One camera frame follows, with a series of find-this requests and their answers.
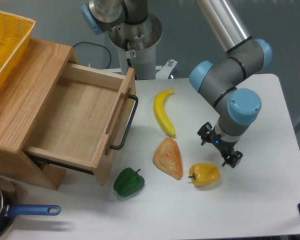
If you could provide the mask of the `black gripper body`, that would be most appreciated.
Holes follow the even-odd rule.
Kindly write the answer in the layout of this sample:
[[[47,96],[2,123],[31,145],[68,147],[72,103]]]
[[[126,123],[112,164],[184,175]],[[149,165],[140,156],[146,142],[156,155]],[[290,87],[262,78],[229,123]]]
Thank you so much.
[[[207,125],[207,142],[213,144],[221,153],[223,157],[230,157],[235,155],[234,146],[239,141],[240,136],[232,136],[225,133],[218,124],[215,128]]]

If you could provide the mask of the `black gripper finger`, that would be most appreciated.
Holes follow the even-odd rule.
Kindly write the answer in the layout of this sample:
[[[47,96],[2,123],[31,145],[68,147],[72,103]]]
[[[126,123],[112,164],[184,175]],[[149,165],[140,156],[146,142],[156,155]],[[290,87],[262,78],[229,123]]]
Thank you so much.
[[[203,146],[206,143],[211,143],[211,132],[213,131],[212,125],[210,122],[206,122],[198,130],[197,135],[200,136],[201,145]]]
[[[222,167],[225,165],[229,165],[232,168],[235,168],[241,161],[243,154],[240,151],[234,151],[233,149],[231,151],[222,151],[221,156],[224,159],[224,162],[222,163]]]

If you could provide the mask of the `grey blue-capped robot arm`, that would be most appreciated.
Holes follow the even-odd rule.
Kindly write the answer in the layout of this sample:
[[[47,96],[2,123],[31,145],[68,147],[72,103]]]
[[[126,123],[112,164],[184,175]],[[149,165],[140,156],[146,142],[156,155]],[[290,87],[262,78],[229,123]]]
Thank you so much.
[[[235,144],[262,107],[256,92],[238,85],[266,67],[273,52],[266,41],[252,38],[229,1],[200,0],[198,5],[227,55],[218,64],[199,63],[189,75],[192,87],[219,114],[216,124],[205,123],[198,135],[203,144],[211,143],[220,151],[225,165],[236,167],[243,154],[234,149]],[[137,80],[156,77],[155,59],[143,53],[155,48],[162,25],[149,13],[147,1],[91,0],[81,11],[95,34],[108,32],[123,74],[133,68]]]

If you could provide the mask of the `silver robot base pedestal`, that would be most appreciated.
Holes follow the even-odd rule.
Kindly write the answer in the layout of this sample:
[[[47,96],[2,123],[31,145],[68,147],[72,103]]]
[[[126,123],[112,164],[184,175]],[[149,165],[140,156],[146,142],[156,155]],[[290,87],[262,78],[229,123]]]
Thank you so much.
[[[108,31],[109,39],[117,49],[122,75],[133,68],[137,80],[166,80],[172,77],[178,63],[176,60],[169,59],[162,66],[156,63],[156,47],[162,33],[160,20],[151,13],[140,24],[123,22]]]

